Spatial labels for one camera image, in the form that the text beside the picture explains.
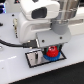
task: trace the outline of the cable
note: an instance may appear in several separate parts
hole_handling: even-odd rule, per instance
[[[9,47],[23,47],[23,45],[7,43],[5,41],[2,41],[1,39],[0,39],[0,43],[3,44],[3,45],[9,46]]]
[[[0,0],[0,3],[4,3],[6,0]]]
[[[0,43],[9,47],[23,47],[23,48],[37,48],[36,40],[31,40],[30,42],[23,43],[22,45],[11,44],[0,39]]]

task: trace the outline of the black base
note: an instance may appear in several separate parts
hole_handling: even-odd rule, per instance
[[[84,62],[26,78],[11,84],[84,84]]]
[[[66,59],[64,53],[63,53],[62,51],[60,51],[60,52],[61,52],[63,58],[59,58],[57,61],[61,61],[61,60],[65,60],[65,59]],[[27,59],[27,62],[28,62],[28,65],[29,65],[30,68],[37,67],[37,66],[42,66],[42,65],[44,65],[44,64],[48,64],[48,63],[52,63],[52,62],[57,62],[57,61],[49,61],[49,62],[45,62],[45,63],[42,63],[42,64],[37,64],[37,65],[31,66],[31,64],[30,64],[30,62],[29,62],[29,59],[28,59],[28,57],[27,57],[27,54],[28,54],[28,53],[26,53],[25,55],[26,55],[26,59]]]

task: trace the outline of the white platform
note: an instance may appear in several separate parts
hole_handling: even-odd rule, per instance
[[[15,38],[13,30],[12,14],[0,15],[0,22],[4,24],[0,27],[0,39],[19,44]],[[12,83],[21,79],[45,73],[54,69],[62,68],[72,64],[84,61],[84,34],[73,36],[69,43],[66,43],[62,49],[67,59],[45,64],[35,68],[29,68],[25,53],[30,49],[11,48],[0,44],[3,50],[0,51],[0,84]]]

